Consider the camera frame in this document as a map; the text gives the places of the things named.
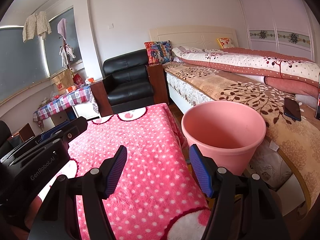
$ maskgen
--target table covered with pink blanket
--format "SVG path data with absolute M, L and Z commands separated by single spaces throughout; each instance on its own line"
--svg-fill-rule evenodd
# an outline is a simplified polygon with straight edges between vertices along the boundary
M 170 239 L 170 227 L 192 212 L 204 231 L 210 212 L 182 155 L 185 144 L 166 104 L 148 106 L 142 117 L 129 122 L 117 115 L 102 124 L 90 121 L 86 132 L 70 143 L 78 176 L 113 157 L 120 145 L 127 147 L 127 162 L 115 193 L 103 201 L 117 239 Z M 82 239 L 90 239 L 79 196 L 77 206 Z M 176 223 L 176 227 L 185 234 L 196 231 L 187 223 Z

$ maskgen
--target yellow pillow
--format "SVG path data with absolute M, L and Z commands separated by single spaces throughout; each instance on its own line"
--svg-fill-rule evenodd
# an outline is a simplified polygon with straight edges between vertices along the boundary
M 222 49 L 235 47 L 233 45 L 232 39 L 230 39 L 230 38 L 217 38 L 217 42 L 218 42 L 220 48 L 222 48 Z

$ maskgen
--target red bag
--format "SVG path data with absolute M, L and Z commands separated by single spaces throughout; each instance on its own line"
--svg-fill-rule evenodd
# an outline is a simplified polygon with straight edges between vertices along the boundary
M 85 84 L 83 79 L 80 77 L 80 75 L 78 73 L 75 74 L 75 76 L 73 77 L 73 82 L 78 86 Z

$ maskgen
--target brown paper shopping bag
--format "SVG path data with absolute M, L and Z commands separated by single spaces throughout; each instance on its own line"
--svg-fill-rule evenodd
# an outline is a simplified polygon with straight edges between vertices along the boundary
M 58 74 L 57 76 L 52 78 L 52 80 L 57 85 L 57 89 L 60 95 L 64 95 L 67 88 L 74 86 L 72 72 L 70 69 L 67 69 Z

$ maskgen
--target sliding wardrobe door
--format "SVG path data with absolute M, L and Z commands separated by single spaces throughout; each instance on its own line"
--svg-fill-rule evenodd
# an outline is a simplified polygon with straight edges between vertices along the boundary
M 240 0 L 251 49 L 313 60 L 312 35 L 302 0 Z
M 251 49 L 278 52 L 275 25 L 268 0 L 241 0 Z

